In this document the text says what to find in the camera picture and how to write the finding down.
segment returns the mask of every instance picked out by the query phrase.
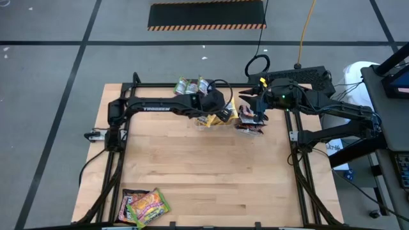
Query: wooden tabletop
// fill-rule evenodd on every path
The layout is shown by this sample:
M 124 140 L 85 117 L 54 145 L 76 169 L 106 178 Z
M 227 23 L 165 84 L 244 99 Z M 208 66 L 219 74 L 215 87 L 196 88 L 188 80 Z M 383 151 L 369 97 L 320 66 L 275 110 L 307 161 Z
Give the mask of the wooden tabletop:
M 107 104 L 119 97 L 121 84 L 106 84 L 95 127 L 107 128 Z M 229 89 L 220 89 L 226 100 Z M 245 103 L 238 97 L 243 88 L 234 88 L 236 107 Z M 136 96 L 172 97 L 171 88 L 137 88 Z M 158 187 L 172 211 L 150 226 L 230 226 L 300 227 L 302 219 L 290 153 L 284 112 L 269 110 L 270 120 L 261 137 L 247 137 L 233 128 L 198 131 L 193 120 L 170 112 L 140 112 L 132 117 L 122 189 L 152 190 Z M 321 128 L 317 116 L 302 114 L 304 130 Z M 293 129 L 295 119 L 292 116 Z M 104 148 L 91 143 L 89 160 Z M 326 151 L 324 144 L 317 148 Z M 72 220 L 79 220 L 99 196 L 108 154 L 85 169 Z M 343 221 L 328 158 L 309 154 L 318 197 Z M 311 202 L 305 193 L 312 222 Z M 111 195 L 103 220 L 108 219 Z

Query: black floor stripe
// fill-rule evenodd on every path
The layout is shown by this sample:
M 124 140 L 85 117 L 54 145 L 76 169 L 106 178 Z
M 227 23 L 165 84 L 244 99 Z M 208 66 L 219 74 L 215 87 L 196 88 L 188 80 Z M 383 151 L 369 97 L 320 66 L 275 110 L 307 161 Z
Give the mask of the black floor stripe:
M 338 42 L 338 41 L 305 41 L 304 46 L 404 46 L 408 42 Z M 79 41 L 0 41 L 0 45 L 81 45 Z M 86 45 L 97 46 L 156 46 L 156 45 L 257 45 L 258 41 L 88 41 Z M 262 41 L 261 45 L 298 46 L 299 41 Z
M 47 141 L 45 143 L 45 146 L 44 146 L 40 161 L 39 161 L 39 163 L 37 165 L 37 169 L 36 169 L 36 172 L 34 174 L 34 178 L 33 178 L 32 182 L 30 184 L 30 188 L 28 190 L 26 199 L 24 200 L 24 204 L 23 204 L 23 207 L 22 207 L 22 209 L 20 211 L 19 218 L 17 219 L 17 223 L 15 225 L 16 230 L 21 230 L 26 225 L 27 217 L 29 215 L 31 206 L 33 204 L 35 195 L 37 193 L 38 186 L 40 185 L 41 178 L 42 178 L 43 173 L 44 173 L 45 165 L 47 164 L 47 161 L 49 159 L 51 148 L 52 148 L 52 145 L 54 144 L 54 140 L 56 138 L 56 134 L 57 134 L 57 131 L 58 131 L 58 128 L 59 128 L 59 124 L 61 123 L 61 118 L 63 117 L 63 113 L 64 113 L 64 110 L 65 110 L 65 107 L 66 107 L 66 103 L 67 103 L 68 98 L 70 96 L 71 89 L 72 89 L 72 86 L 74 84 L 75 77 L 77 76 L 77 71 L 78 71 L 79 65 L 80 65 L 82 57 L 84 55 L 84 51 L 85 51 L 85 48 L 86 48 L 86 42 L 88 41 L 89 35 L 91 34 L 91 30 L 92 30 L 92 27 L 94 25 L 95 18 L 96 18 L 96 15 L 98 13 L 100 5 L 101 5 L 101 0 L 96 0 L 95 5 L 94 5 L 94 9 L 93 9 L 92 14 L 91 14 L 91 18 L 89 19 L 88 26 L 87 26 L 87 28 L 85 30 L 85 34 L 84 34 L 84 37 L 83 37 L 82 42 L 81 42 L 81 46 L 80 46 L 80 48 L 78 50 L 77 57 L 75 58 L 74 64 L 73 64 L 72 69 L 71 69 L 70 76 L 69 76 L 69 78 L 67 80 L 67 83 L 66 83 L 66 86 L 65 86 L 65 89 L 64 89 L 63 96 L 62 96 L 61 101 L 59 103 L 56 116 L 54 118 L 54 121 L 52 122 L 52 126 L 51 126 L 49 136 L 48 136 Z
M 0 45 L 81 45 L 81 41 L 0 41 Z
M 394 43 L 395 40 L 392 37 L 392 33 L 390 33 L 388 25 L 386 25 L 386 21 L 382 16 L 382 13 L 378 7 L 378 4 L 376 3 L 375 0 L 369 0 L 369 2 L 371 2 L 372 8 L 375 12 L 376 17 L 378 18 L 379 23 L 381 24 L 381 27 L 383 29 L 383 32 L 385 33 L 386 39 L 388 39 L 388 42 L 390 42 L 392 50 L 396 52 L 398 50 L 397 45 Z
M 87 45 L 98 46 L 172 46 L 172 45 L 257 45 L 258 41 L 89 41 Z M 299 46 L 299 41 L 261 41 L 260 45 Z M 326 42 L 306 41 L 303 46 L 388 46 L 390 42 Z

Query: wire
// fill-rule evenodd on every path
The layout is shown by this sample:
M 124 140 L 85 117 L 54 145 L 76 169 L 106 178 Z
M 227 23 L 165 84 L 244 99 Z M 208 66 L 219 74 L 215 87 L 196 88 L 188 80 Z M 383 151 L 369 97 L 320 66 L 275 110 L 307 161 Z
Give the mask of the wire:
M 356 88 L 359 86 L 359 84 L 361 84 L 361 83 L 362 83 L 362 81 L 352 84 L 352 86 L 349 87 L 348 89 L 345 89 L 344 91 L 342 91 L 342 92 L 339 93 L 338 95 L 333 96 L 333 99 L 334 99 L 334 100 L 337 100 L 337 101 L 340 101 L 340 98 L 341 98 L 341 97 L 344 98 L 345 95 L 347 95 L 348 93 L 351 93 L 351 92 L 352 92 L 354 89 L 356 89 Z
M 267 0 L 267 2 L 266 2 L 266 8 L 265 8 L 265 10 L 264 10 L 263 26 L 261 27 L 260 38 L 258 39 L 257 51 L 256 51 L 256 54 L 254 55 L 254 57 L 256 57 L 256 56 L 257 56 L 257 54 L 258 54 L 258 50 L 259 50 L 259 48 L 260 48 L 261 36 L 263 35 L 264 25 L 266 24 L 266 15 L 267 15 L 267 6 L 268 6 L 268 1 L 269 1 L 269 0 Z
M 81 179 L 82 179 L 82 173 L 84 172 L 84 169 L 87 167 L 87 165 L 89 163 L 91 163 L 93 160 L 95 160 L 97 157 L 99 157 L 105 150 L 107 150 L 106 148 L 104 148 L 101 152 L 99 152 L 98 154 L 96 154 L 93 158 L 91 158 L 90 160 L 88 160 L 84 166 L 81 169 L 81 172 L 79 173 L 79 179 L 78 179 L 78 187 L 81 186 Z
M 123 137 L 121 138 L 121 141 L 123 141 L 125 139 L 125 137 L 128 136 L 128 132 L 125 132 L 125 134 L 123 135 Z M 81 186 L 81 179 L 82 179 L 82 174 L 85 170 L 85 168 L 87 167 L 87 165 L 89 163 L 91 163 L 93 160 L 95 160 L 96 158 L 98 158 L 103 152 L 105 152 L 107 150 L 107 148 L 104 148 L 101 152 L 97 153 L 95 156 L 93 156 L 93 158 L 91 158 L 90 160 L 88 160 L 84 166 L 82 167 L 80 173 L 79 173 L 79 179 L 78 179 L 78 187 Z
M 328 156 L 324 151 L 319 150 L 319 149 L 316 149 L 316 148 L 313 148 L 313 150 L 319 151 L 320 153 L 322 153 L 323 155 L 325 155 L 326 157 L 329 158 L 329 156 Z M 356 186 L 356 184 L 352 183 L 350 180 L 347 180 L 346 178 L 344 178 L 344 177 L 342 177 L 341 175 L 337 174 L 334 169 L 331 169 L 331 171 L 332 171 L 335 175 L 337 175 L 338 177 L 342 178 L 344 181 L 348 182 L 350 185 L 354 186 L 354 187 L 355 187 L 357 190 L 359 190 L 359 192 L 361 192 L 364 196 L 366 196 L 368 199 L 370 199 L 371 201 L 373 201 L 373 202 L 375 202 L 376 204 L 378 204 L 379 207 L 381 207 L 381 208 L 383 208 L 383 209 L 385 209 L 385 210 L 388 210 L 389 212 L 391 212 L 391 214 L 395 215 L 396 217 L 401 218 L 402 220 L 409 222 L 409 218 L 406 218 L 406 217 L 404 217 L 404 216 L 402 216 L 402 215 L 400 215 L 400 214 L 398 214 L 398 213 L 396 213 L 396 212 L 394 212 L 394 211 L 388 209 L 388 207 L 386 207 L 386 206 L 383 205 L 382 203 L 379 203 L 377 200 L 373 199 L 370 195 L 366 194 L 362 189 L 360 189 L 358 186 Z
M 294 164 L 291 164 L 291 163 L 289 162 L 290 156 L 292 156 L 292 153 L 290 153 L 290 154 L 288 155 L 288 157 L 287 157 L 287 164 L 289 164 L 289 165 L 291 165 L 291 166 L 294 166 Z M 300 161 L 302 160 L 303 157 L 304 157 L 304 154 L 301 154 L 301 157 L 297 160 L 297 163 L 300 163 Z
M 313 14 L 313 10 L 314 10 L 314 7 L 315 7 L 315 2 L 316 2 L 316 0 L 313 0 L 313 4 L 311 5 L 311 8 L 309 9 L 307 21 L 305 22 L 304 28 L 302 29 L 301 41 L 300 41 L 300 49 L 298 50 L 297 64 L 300 64 L 301 52 L 302 52 L 302 42 L 304 41 L 305 30 L 307 29 L 307 26 L 308 26 L 308 23 L 309 23 L 309 19 L 311 18 L 311 14 Z

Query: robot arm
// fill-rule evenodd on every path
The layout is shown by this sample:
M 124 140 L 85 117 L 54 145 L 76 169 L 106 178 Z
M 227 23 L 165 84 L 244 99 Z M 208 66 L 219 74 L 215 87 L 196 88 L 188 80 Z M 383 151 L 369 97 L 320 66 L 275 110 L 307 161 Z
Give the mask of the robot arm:
M 370 107 L 332 100 L 322 92 L 299 86 L 291 79 L 271 81 L 264 79 L 259 85 L 240 93 L 256 95 L 240 95 L 240 98 L 248 102 L 257 114 L 256 121 L 265 119 L 266 109 L 300 111 L 308 115 L 330 114 L 351 120 L 348 124 L 317 132 L 305 130 L 290 133 L 291 140 L 297 141 L 299 147 L 306 152 L 312 151 L 318 142 L 328 142 L 351 135 L 369 139 L 376 137 L 380 132 L 380 119 Z

